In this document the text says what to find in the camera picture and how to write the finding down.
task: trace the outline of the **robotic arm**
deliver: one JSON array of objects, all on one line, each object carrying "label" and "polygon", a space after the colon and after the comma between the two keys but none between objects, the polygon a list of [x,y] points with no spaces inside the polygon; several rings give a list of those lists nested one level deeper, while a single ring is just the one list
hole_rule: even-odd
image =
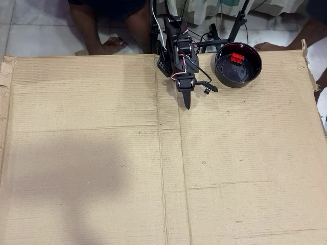
[{"label": "robotic arm", "polygon": [[[158,40],[160,58],[157,66],[166,75],[176,82],[176,87],[183,94],[184,104],[187,109],[191,106],[191,91],[195,85],[203,85],[206,94],[210,91],[218,92],[213,86],[211,78],[199,67],[198,56],[194,51],[192,38],[188,34],[187,22],[179,16],[166,17],[166,47]],[[208,81],[197,81],[194,73],[202,71]]]}]

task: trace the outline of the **red object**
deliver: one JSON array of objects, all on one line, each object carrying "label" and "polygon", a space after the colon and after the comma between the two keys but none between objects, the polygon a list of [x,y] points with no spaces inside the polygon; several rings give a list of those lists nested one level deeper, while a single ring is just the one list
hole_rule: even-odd
[{"label": "red object", "polygon": [[239,55],[236,53],[231,53],[230,60],[236,63],[242,64],[244,60],[244,55]]}]

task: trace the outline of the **cable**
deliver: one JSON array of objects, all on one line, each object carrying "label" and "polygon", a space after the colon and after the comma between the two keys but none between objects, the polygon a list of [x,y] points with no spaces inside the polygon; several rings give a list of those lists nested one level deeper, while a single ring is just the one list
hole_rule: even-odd
[{"label": "cable", "polygon": [[161,31],[161,28],[160,28],[159,22],[158,22],[157,18],[156,18],[155,15],[154,15],[153,6],[152,6],[152,14],[153,14],[153,17],[154,17],[154,19],[155,19],[155,22],[157,22],[157,25],[158,25],[158,27],[159,27],[159,31],[160,31],[160,35],[161,35],[161,39],[162,39],[162,46],[163,46],[163,48],[164,48],[165,50],[167,50],[167,49],[166,49],[166,46],[165,46],[164,36],[162,35],[162,31]]},{"label": "cable", "polygon": [[209,32],[204,33],[204,34],[201,36],[200,42],[202,42],[202,40],[204,39],[204,36],[205,36],[205,35],[208,35],[208,34],[209,34]]},{"label": "cable", "polygon": [[187,2],[188,0],[185,0],[185,2],[184,2],[184,4],[183,4],[183,7],[182,7],[182,9],[180,10],[180,16],[184,16],[184,10],[185,10],[185,5],[186,5],[186,2]]},{"label": "cable", "polygon": [[179,41],[179,36],[182,34],[182,27],[180,26],[180,23],[172,16],[172,15],[170,15],[172,18],[173,18],[173,20],[179,25],[179,34],[178,34],[178,36],[177,36],[177,40],[176,40],[176,45],[177,45],[177,47],[178,47],[178,49],[179,49],[179,51],[185,56],[185,57],[187,57],[187,60],[188,61],[190,61],[196,68],[198,68],[200,71],[202,71],[202,73],[203,74],[205,74],[206,75],[206,77],[209,79],[209,83],[212,81],[212,79],[211,79],[211,77],[204,71],[204,70],[202,70],[197,64],[195,64],[190,58],[189,58],[189,56],[187,56],[185,53],[184,53],[184,51],[183,50],[181,50],[180,49],[180,47],[179,47],[179,44],[178,44],[178,41]]},{"label": "cable", "polygon": [[250,10],[250,11],[254,11],[254,10],[256,10],[258,7],[260,7],[262,4],[264,4],[265,2],[266,2],[267,0],[264,0],[261,4],[259,4],[259,6],[257,6],[256,8],[254,8],[254,9],[252,9],[252,10]]},{"label": "cable", "polygon": [[177,72],[177,73],[175,73],[175,74],[172,74],[170,78],[171,78],[172,80],[174,80],[174,81],[177,81],[177,79],[174,78],[174,76],[186,73],[185,56],[184,56],[184,55],[179,55],[179,56],[183,56],[184,72]]},{"label": "cable", "polygon": [[189,30],[189,32],[192,32],[193,34],[197,35],[198,37],[201,37],[199,34],[196,34],[195,32],[193,32],[193,31],[191,31],[191,30]]},{"label": "cable", "polygon": [[249,35],[248,35],[248,33],[247,33],[247,27],[246,27],[246,24],[244,23],[244,25],[245,25],[245,29],[246,29],[246,39],[247,39],[247,44],[249,44]]},{"label": "cable", "polygon": [[223,21],[223,6],[221,4],[221,0],[219,0],[219,2],[220,2],[220,21],[219,21],[219,25],[217,27],[217,32],[219,30],[219,27],[220,27],[221,22]]}]

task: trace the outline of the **tiled floor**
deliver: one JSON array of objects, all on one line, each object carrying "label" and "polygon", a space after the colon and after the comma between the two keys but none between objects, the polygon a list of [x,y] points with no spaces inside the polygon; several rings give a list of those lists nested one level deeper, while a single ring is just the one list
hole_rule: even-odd
[{"label": "tiled floor", "polygon": [[[272,17],[253,12],[246,18],[249,44],[252,46],[263,41],[287,45],[305,24],[303,17],[294,14]],[[207,19],[200,26],[190,25],[190,29],[202,35],[208,32],[211,23],[216,23],[218,26],[220,16]],[[223,16],[219,25],[221,38],[229,35],[233,23],[232,17]],[[141,52],[123,23],[101,19],[99,26],[102,41],[107,40],[109,36],[119,35],[128,43],[128,47],[120,51],[121,54]],[[199,39],[193,34],[192,36],[195,40]],[[244,26],[239,31],[236,41],[247,42]],[[315,79],[318,79],[327,67],[326,47],[327,39],[324,39],[309,48],[309,68]],[[67,0],[0,1],[0,57],[4,54],[12,56],[74,55],[82,49],[84,45],[69,15]],[[318,110],[325,122],[327,91],[324,91],[319,99]]]}]

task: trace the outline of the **dark shorts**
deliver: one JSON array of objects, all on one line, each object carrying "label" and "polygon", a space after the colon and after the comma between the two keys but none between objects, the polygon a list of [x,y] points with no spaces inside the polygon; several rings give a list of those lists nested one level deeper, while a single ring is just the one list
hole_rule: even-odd
[{"label": "dark shorts", "polygon": [[327,25],[327,0],[309,0],[306,11],[311,18]]},{"label": "dark shorts", "polygon": [[68,0],[68,2],[74,5],[88,5],[110,19],[125,19],[140,10],[146,0]]}]

